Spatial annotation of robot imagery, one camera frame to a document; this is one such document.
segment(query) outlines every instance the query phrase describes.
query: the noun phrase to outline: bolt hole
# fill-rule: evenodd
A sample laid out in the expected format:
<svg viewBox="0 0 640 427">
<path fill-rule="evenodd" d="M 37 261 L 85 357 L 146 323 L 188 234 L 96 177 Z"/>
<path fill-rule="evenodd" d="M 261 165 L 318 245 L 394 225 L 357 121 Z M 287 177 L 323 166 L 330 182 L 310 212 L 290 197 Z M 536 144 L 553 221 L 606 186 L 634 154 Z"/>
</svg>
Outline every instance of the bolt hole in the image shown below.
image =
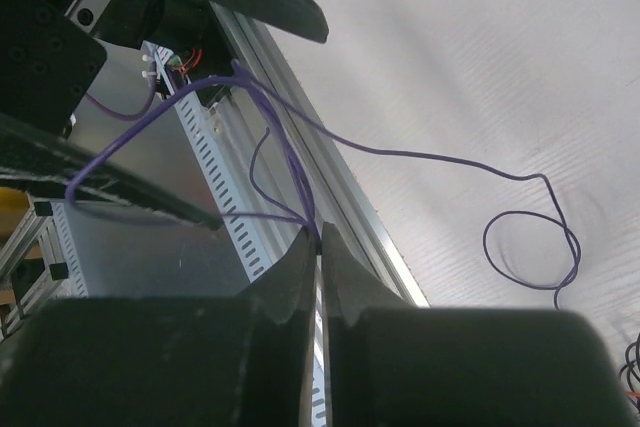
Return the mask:
<svg viewBox="0 0 640 427">
<path fill-rule="evenodd" d="M 78 22 L 84 26 L 89 26 L 93 23 L 93 12 L 89 9 L 80 9 L 76 17 L 78 18 Z"/>
<path fill-rule="evenodd" d="M 64 48 L 64 42 L 60 37 L 54 35 L 49 38 L 49 49 L 51 52 L 61 52 Z"/>
<path fill-rule="evenodd" d="M 38 7 L 35 11 L 36 22 L 42 25 L 50 24 L 53 14 L 46 7 Z"/>
<path fill-rule="evenodd" d="M 36 60 L 31 64 L 31 71 L 36 75 L 43 75 L 47 73 L 48 66 L 42 60 Z"/>
<path fill-rule="evenodd" d="M 93 60 L 87 63 L 87 72 L 90 75 L 94 75 L 98 72 L 98 64 L 96 64 Z"/>
<path fill-rule="evenodd" d="M 81 85 L 75 84 L 71 86 L 71 93 L 74 97 L 80 97 L 83 94 L 83 89 Z"/>
<path fill-rule="evenodd" d="M 17 45 L 9 47 L 9 59 L 17 64 L 21 64 L 27 60 L 27 51 Z"/>
</svg>

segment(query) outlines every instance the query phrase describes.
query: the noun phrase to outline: black cable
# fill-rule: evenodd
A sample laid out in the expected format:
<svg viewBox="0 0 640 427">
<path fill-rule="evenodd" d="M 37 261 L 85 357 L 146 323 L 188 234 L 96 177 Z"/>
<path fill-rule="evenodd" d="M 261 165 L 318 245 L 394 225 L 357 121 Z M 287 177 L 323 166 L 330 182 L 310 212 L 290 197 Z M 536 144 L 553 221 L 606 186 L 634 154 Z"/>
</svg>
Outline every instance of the black cable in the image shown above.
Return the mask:
<svg viewBox="0 0 640 427">
<path fill-rule="evenodd" d="M 632 351 L 634 351 L 635 358 L 631 358 Z M 625 349 L 624 360 L 625 364 L 618 371 L 618 377 L 621 381 L 623 376 L 625 377 L 627 392 L 638 392 L 640 390 L 640 333 L 638 333 L 636 341 L 631 342 Z M 631 395 L 628 398 L 640 415 L 640 399 Z"/>
</svg>

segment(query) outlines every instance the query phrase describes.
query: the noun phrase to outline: metal frame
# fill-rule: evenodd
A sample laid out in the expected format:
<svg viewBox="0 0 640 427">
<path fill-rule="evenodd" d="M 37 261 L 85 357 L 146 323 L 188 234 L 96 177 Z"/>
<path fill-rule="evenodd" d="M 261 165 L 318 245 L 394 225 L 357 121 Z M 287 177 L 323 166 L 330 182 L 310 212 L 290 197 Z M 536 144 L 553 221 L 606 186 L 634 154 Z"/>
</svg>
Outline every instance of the metal frame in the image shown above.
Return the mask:
<svg viewBox="0 0 640 427">
<path fill-rule="evenodd" d="M 8 334 L 14 333 L 27 316 L 35 313 L 47 300 L 54 297 L 63 284 L 69 283 L 68 279 L 54 280 L 52 277 L 51 266 L 65 263 L 65 258 L 62 254 L 56 226 L 50 217 L 45 220 L 44 230 L 38 238 L 45 270 L 7 316 L 5 327 Z"/>
<path fill-rule="evenodd" d="M 50 223 L 50 217 L 36 213 L 34 202 L 29 197 L 29 210 L 0 251 L 0 281 L 11 274 Z"/>
<path fill-rule="evenodd" d="M 212 4 L 236 52 L 254 74 L 315 121 L 321 122 L 267 28 Z M 243 113 L 251 119 L 251 113 Z M 356 258 L 405 300 L 428 302 L 333 141 L 281 110 L 318 197 L 318 221 L 335 223 Z"/>
</svg>

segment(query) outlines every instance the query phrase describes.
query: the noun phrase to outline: red wire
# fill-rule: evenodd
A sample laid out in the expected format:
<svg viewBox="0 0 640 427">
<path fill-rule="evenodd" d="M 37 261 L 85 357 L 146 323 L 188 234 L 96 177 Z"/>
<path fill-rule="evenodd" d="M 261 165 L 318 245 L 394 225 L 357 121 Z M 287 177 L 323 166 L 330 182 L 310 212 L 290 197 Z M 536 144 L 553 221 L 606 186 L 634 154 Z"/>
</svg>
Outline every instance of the red wire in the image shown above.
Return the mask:
<svg viewBox="0 0 640 427">
<path fill-rule="evenodd" d="M 196 57 L 196 60 L 193 62 L 193 65 L 191 65 L 189 67 L 189 70 L 191 69 L 195 69 L 196 66 L 200 63 L 200 60 L 202 59 L 202 49 L 198 49 L 198 57 Z"/>
<path fill-rule="evenodd" d="M 185 68 L 186 65 L 189 64 L 189 62 L 191 62 L 193 60 L 193 58 L 196 55 L 196 48 L 192 47 L 191 48 L 191 57 L 189 57 L 189 60 L 187 60 L 186 62 L 184 62 L 182 65 L 173 65 L 173 66 L 169 66 L 169 68 L 171 70 L 177 70 L 178 72 L 180 72 L 181 74 L 184 75 L 184 73 L 182 72 L 182 70 Z"/>
<path fill-rule="evenodd" d="M 193 61 L 194 57 L 196 57 L 195 61 L 193 62 L 193 64 L 189 65 L 191 61 Z M 197 56 L 194 53 L 194 55 L 192 55 L 187 62 L 182 64 L 182 67 L 180 67 L 180 73 L 182 75 L 187 75 L 191 69 L 193 69 L 196 65 L 200 63 L 200 59 L 202 59 L 202 49 L 198 49 Z"/>
</svg>

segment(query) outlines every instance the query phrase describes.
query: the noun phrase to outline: yellow object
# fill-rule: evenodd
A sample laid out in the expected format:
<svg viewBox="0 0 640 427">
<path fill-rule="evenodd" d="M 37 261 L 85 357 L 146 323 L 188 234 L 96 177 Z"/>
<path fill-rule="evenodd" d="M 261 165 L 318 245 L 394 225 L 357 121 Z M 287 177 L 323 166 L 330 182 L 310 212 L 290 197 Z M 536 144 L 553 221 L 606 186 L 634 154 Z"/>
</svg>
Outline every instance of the yellow object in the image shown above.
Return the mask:
<svg viewBox="0 0 640 427">
<path fill-rule="evenodd" d="M 27 195 L 13 189 L 0 187 L 0 212 L 25 210 L 29 208 Z"/>
<path fill-rule="evenodd" d="M 16 296 L 13 293 L 13 290 L 11 289 L 4 290 L 3 287 L 0 287 L 0 305 L 15 304 L 15 303 L 16 303 Z"/>
</svg>

